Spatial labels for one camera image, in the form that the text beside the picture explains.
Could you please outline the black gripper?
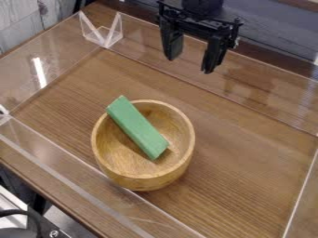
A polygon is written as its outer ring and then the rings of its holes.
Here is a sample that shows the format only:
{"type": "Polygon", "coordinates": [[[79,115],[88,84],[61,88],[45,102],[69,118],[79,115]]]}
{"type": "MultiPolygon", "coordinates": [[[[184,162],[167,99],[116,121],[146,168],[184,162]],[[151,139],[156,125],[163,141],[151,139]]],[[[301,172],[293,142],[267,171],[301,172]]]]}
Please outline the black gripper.
{"type": "Polygon", "coordinates": [[[214,72],[220,65],[227,47],[239,44],[239,17],[226,17],[224,0],[158,0],[158,23],[162,46],[168,60],[183,52],[184,33],[207,40],[202,71],[214,72]]]}

